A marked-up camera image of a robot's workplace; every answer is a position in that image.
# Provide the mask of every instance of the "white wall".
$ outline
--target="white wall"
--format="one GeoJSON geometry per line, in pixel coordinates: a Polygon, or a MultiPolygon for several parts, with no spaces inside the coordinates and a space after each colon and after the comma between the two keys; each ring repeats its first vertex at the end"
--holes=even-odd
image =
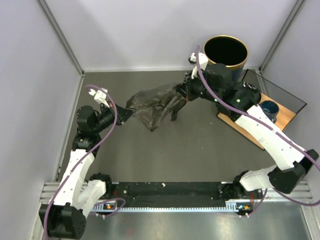
{"type": "Polygon", "coordinates": [[[82,68],[189,69],[197,44],[243,40],[260,66],[296,0],[46,0],[82,68]]]}
{"type": "MultiPolygon", "coordinates": [[[[302,10],[264,71],[267,79],[308,105],[285,133],[305,149],[320,153],[320,1],[305,1],[302,10]]],[[[306,179],[315,199],[320,198],[320,174],[312,168],[306,179]]]]}
{"type": "Polygon", "coordinates": [[[80,81],[36,0],[0,7],[0,233],[28,238],[80,81]]]}

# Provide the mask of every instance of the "wooden tray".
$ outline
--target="wooden tray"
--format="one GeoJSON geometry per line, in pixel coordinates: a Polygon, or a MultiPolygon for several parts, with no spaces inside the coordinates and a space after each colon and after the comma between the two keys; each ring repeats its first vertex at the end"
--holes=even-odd
{"type": "MultiPolygon", "coordinates": [[[[283,131],[287,127],[288,123],[290,123],[290,121],[295,117],[296,114],[294,112],[290,111],[289,109],[287,109],[286,107],[284,107],[283,105],[281,105],[280,103],[272,100],[270,97],[268,97],[268,96],[264,95],[263,93],[261,93],[261,101],[260,101],[260,103],[262,103],[263,101],[266,101],[266,100],[270,100],[270,101],[273,101],[276,104],[278,104],[279,113],[276,116],[275,125],[281,131],[283,131]]],[[[251,142],[256,144],[259,148],[264,150],[264,147],[250,133],[248,133],[245,129],[243,129],[239,125],[235,124],[229,117],[227,117],[226,115],[222,114],[221,112],[217,115],[217,117],[219,119],[221,119],[222,121],[224,121],[226,124],[230,125],[235,130],[237,130],[239,133],[241,133],[243,136],[245,136],[251,142]]]]}

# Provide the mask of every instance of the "gray floor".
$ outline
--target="gray floor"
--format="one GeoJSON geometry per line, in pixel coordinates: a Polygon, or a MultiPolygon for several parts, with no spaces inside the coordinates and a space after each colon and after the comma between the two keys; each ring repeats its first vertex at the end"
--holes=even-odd
{"type": "Polygon", "coordinates": [[[235,213],[118,213],[89,216],[82,240],[311,240],[298,205],[264,203],[248,218],[235,213]]]}
{"type": "MultiPolygon", "coordinates": [[[[108,89],[116,103],[125,106],[138,91],[183,79],[184,71],[86,73],[77,107],[99,109],[85,90],[86,84],[108,89]]],[[[254,74],[248,79],[257,83],[254,74]]],[[[216,113],[212,103],[197,99],[179,112],[177,121],[167,117],[154,132],[131,118],[103,143],[87,176],[102,172],[116,182],[231,181],[244,170],[274,164],[266,151],[217,119],[216,113]]],[[[60,179],[76,129],[74,119],[60,179]]]]}

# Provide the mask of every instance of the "trash can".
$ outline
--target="trash can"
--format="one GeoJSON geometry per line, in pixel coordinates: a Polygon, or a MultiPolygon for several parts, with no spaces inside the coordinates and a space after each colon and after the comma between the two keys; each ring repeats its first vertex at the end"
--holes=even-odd
{"type": "Polygon", "coordinates": [[[224,64],[232,70],[232,81],[236,82],[246,64],[247,46],[233,36],[220,35],[210,38],[203,47],[209,64],[224,64]]]}

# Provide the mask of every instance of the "mug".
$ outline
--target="mug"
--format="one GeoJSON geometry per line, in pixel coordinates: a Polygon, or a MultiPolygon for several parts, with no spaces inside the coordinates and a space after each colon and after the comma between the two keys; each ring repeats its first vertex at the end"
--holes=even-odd
{"type": "Polygon", "coordinates": [[[273,101],[263,101],[260,107],[264,114],[275,124],[277,121],[277,114],[279,113],[279,106],[273,101]]]}
{"type": "Polygon", "coordinates": [[[247,46],[234,36],[220,35],[210,38],[203,48],[208,64],[224,64],[232,71],[232,81],[237,82],[247,62],[247,46]]]}

